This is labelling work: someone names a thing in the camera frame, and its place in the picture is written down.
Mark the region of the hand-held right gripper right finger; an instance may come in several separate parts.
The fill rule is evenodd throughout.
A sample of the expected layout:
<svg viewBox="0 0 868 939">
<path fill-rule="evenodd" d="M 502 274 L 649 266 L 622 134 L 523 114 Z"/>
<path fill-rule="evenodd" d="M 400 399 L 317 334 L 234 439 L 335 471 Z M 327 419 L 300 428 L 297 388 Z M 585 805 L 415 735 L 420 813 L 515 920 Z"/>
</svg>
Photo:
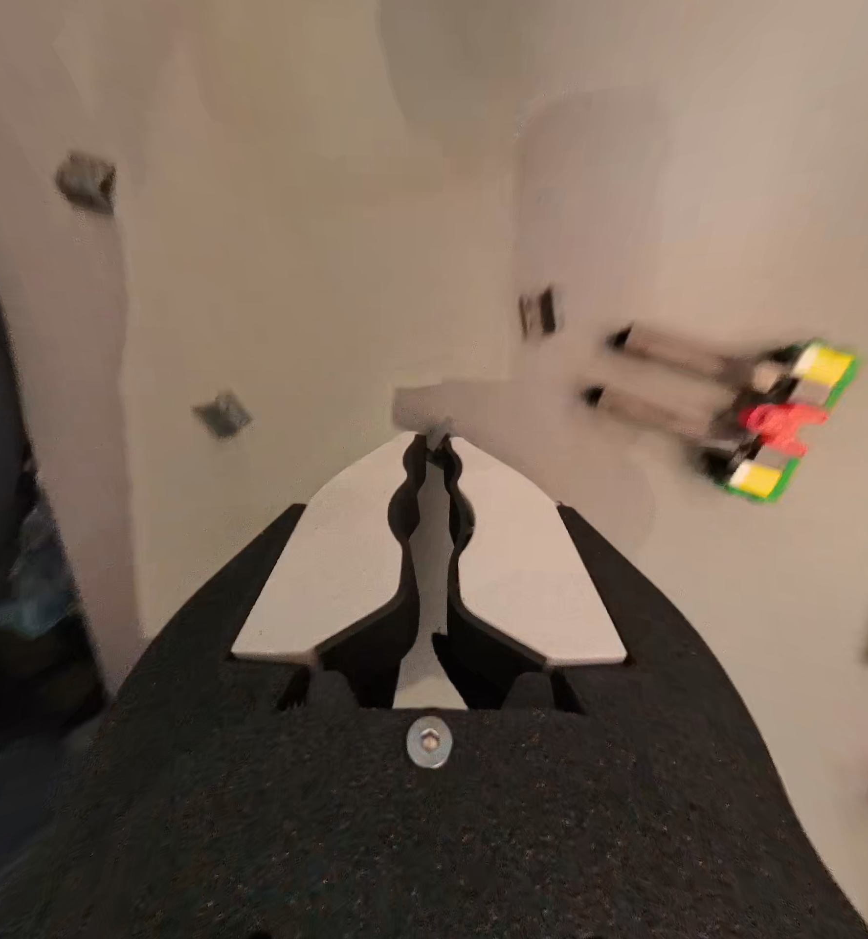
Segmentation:
<svg viewBox="0 0 868 939">
<path fill-rule="evenodd" d="M 446 632 L 438 660 L 471 711 L 588 711 L 628 651 L 558 503 L 460 438 L 437 452 L 450 498 Z"/>
</svg>

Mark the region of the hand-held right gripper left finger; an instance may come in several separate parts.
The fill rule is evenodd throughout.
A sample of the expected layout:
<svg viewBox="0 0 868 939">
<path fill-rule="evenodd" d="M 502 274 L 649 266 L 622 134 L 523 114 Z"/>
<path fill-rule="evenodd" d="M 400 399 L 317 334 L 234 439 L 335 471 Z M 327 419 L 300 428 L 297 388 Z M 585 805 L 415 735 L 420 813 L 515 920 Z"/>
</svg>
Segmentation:
<svg viewBox="0 0 868 939">
<path fill-rule="evenodd" d="M 427 443 L 404 432 L 306 504 L 235 639 L 238 660 L 337 672 L 364 708 L 389 709 L 420 629 L 410 539 Z"/>
</svg>

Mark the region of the person's blue jeans leg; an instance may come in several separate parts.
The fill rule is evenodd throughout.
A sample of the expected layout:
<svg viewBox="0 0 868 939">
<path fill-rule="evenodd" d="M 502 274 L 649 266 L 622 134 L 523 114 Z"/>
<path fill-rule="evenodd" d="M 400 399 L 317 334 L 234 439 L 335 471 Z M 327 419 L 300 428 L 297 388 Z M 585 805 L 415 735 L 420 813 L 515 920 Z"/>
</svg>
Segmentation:
<svg viewBox="0 0 868 939">
<path fill-rule="evenodd" d="M 7 603 L 6 627 L 28 640 L 44 636 L 81 612 L 75 577 L 45 495 L 38 497 L 22 522 Z"/>
</svg>

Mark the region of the black and green brick assembly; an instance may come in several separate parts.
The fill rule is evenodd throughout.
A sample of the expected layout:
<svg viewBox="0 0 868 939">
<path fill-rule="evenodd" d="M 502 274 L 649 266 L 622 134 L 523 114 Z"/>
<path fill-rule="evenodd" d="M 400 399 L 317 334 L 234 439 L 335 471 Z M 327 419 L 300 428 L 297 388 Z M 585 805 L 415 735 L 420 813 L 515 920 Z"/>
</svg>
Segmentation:
<svg viewBox="0 0 868 939">
<path fill-rule="evenodd" d="M 616 353 L 708 381 L 730 401 L 684 414 L 610 384 L 580 393 L 589 409 L 680 440 L 696 468 L 726 492 L 775 503 L 807 455 L 803 429 L 824 425 L 855 381 L 860 358 L 820 338 L 734 354 L 637 323 L 610 335 Z"/>
</svg>

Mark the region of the dark grey stud brick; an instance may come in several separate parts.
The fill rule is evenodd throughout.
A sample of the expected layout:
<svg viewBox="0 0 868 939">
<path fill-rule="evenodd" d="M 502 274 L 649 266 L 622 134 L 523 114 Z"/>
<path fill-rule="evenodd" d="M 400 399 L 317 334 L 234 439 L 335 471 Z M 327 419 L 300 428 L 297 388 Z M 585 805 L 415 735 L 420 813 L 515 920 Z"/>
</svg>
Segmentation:
<svg viewBox="0 0 868 939">
<path fill-rule="evenodd" d="M 114 162 L 80 151 L 70 151 L 57 165 L 56 189 L 72 205 L 113 215 L 117 168 Z"/>
</svg>

